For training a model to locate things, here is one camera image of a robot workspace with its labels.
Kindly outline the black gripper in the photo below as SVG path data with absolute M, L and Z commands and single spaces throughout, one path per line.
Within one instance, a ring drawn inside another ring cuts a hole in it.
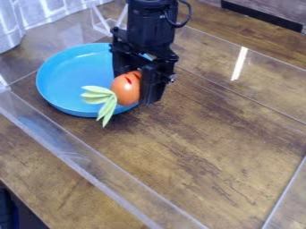
M 162 99 L 167 84 L 177 78 L 174 68 L 166 65 L 178 61 L 170 48 L 178 27 L 178 1 L 127 0 L 127 5 L 127 29 L 111 29 L 114 75 L 142 68 L 141 104 L 150 105 Z M 143 54 L 154 55 L 162 64 L 150 64 Z

